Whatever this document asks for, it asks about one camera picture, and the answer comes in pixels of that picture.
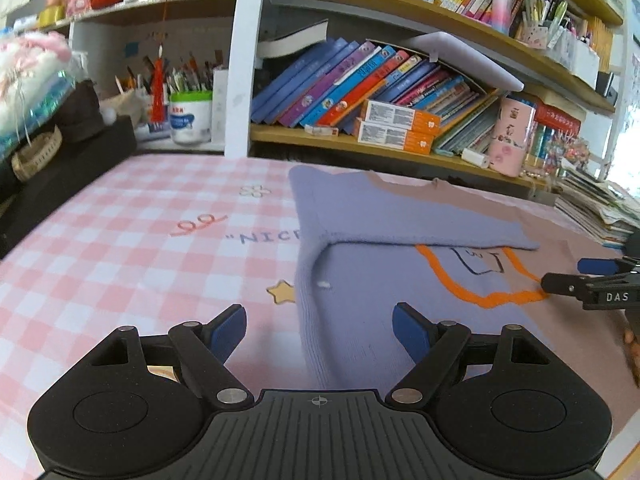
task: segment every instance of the gingham pattern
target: gingham pattern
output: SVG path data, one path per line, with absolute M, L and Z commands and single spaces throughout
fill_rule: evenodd
M 30 407 L 120 325 L 135 325 L 142 335 L 166 333 L 242 303 L 248 330 L 230 370 L 255 394 L 308 387 L 296 305 L 274 304 L 266 291 L 280 280 L 293 284 L 292 166 L 203 155 L 129 159 L 63 205 L 0 264 L 1 480 L 39 475 L 26 434 Z M 551 208 L 492 198 L 566 222 Z M 199 216 L 210 219 L 203 215 L 226 219 L 171 236 L 184 232 L 178 222 L 201 226 Z

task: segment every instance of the ribbed gray panel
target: ribbed gray panel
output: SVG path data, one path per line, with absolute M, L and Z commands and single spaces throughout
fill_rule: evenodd
M 498 478 L 449 452 L 421 415 L 390 410 L 372 392 L 267 391 L 250 410 L 216 416 L 187 455 L 137 480 Z M 571 480 L 599 478 L 588 471 Z

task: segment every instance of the pink bottle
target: pink bottle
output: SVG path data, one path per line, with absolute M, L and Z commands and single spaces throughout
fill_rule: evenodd
M 522 170 L 527 143 L 536 109 L 509 99 L 502 99 L 487 155 L 495 171 L 516 177 Z

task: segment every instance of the red tassel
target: red tassel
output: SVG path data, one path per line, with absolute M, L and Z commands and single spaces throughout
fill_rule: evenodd
M 164 79 L 163 66 L 162 66 L 162 47 L 158 53 L 158 59 L 154 63 L 154 81 L 151 87 L 151 93 L 154 98 L 153 106 L 151 107 L 151 122 L 163 123 L 164 117 L 164 88 L 162 81 Z

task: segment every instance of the pink and white fabric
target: pink and white fabric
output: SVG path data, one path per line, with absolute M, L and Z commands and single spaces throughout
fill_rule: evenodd
M 291 288 L 299 236 L 292 166 L 203 155 L 131 158 L 9 254 L 0 264 L 2 480 L 42 472 L 26 433 L 31 406 L 120 325 L 166 333 L 241 303 L 248 329 L 228 368 L 256 395 L 311 384 Z M 546 206 L 485 195 L 568 222 Z

